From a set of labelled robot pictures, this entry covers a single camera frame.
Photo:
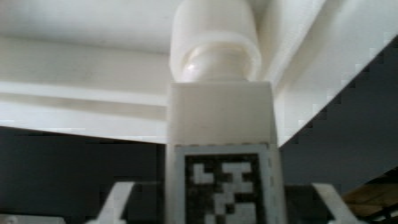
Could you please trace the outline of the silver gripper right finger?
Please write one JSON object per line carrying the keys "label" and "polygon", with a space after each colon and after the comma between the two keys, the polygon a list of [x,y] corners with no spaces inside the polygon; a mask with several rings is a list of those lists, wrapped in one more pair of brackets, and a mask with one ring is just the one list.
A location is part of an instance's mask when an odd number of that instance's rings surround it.
{"label": "silver gripper right finger", "polygon": [[312,183],[312,188],[331,214],[331,220],[326,222],[326,224],[363,224],[347,209],[333,186],[330,184]]}

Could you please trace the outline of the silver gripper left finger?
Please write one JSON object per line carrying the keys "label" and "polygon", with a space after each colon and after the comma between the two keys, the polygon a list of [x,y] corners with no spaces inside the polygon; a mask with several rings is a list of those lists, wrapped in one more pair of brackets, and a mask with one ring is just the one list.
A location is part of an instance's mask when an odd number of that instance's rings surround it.
{"label": "silver gripper left finger", "polygon": [[132,182],[113,184],[97,217],[84,224],[125,224],[122,212],[132,187]]}

